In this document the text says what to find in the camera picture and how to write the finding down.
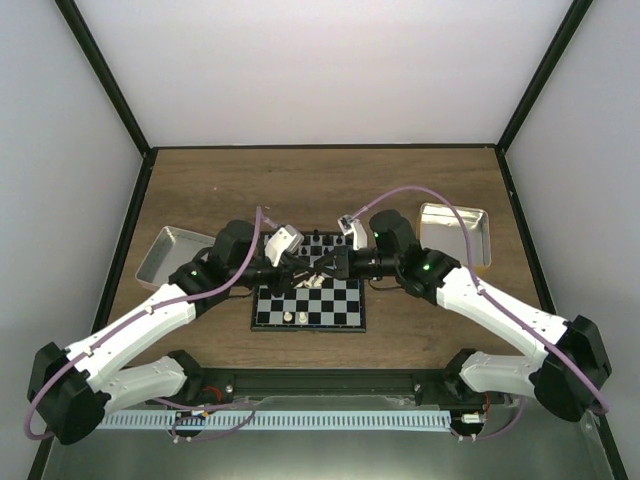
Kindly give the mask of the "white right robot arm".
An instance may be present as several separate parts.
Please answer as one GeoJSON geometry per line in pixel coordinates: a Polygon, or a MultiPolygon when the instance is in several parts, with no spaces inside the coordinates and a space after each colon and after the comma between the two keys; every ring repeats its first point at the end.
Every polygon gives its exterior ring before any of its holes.
{"type": "Polygon", "coordinates": [[[422,246],[396,210],[370,219],[372,248],[358,243],[364,234],[358,220],[345,216],[339,222],[354,243],[314,260],[315,272],[335,280],[394,277],[407,294],[466,317],[518,350],[516,356],[460,351],[444,378],[451,400],[465,403],[485,391],[526,396],[569,422],[604,411],[600,390],[611,363],[592,320],[544,312],[482,281],[445,252],[422,246]]]}

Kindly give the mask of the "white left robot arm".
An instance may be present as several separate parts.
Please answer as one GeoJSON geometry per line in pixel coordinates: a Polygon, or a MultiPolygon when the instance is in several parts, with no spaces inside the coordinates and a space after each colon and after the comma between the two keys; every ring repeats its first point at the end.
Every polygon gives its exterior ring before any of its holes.
{"type": "Polygon", "coordinates": [[[191,323],[226,301],[234,286],[272,291],[291,287],[308,271],[295,255],[304,236],[291,225],[260,238],[258,223],[229,222],[207,250],[178,267],[145,302],[93,335],[62,348],[54,342],[34,357],[28,384],[30,403],[24,433],[39,415],[63,445],[74,444],[104,417],[129,406],[176,397],[196,402],[204,392],[197,362],[177,351],[139,367],[128,362],[172,331],[191,323]]]}

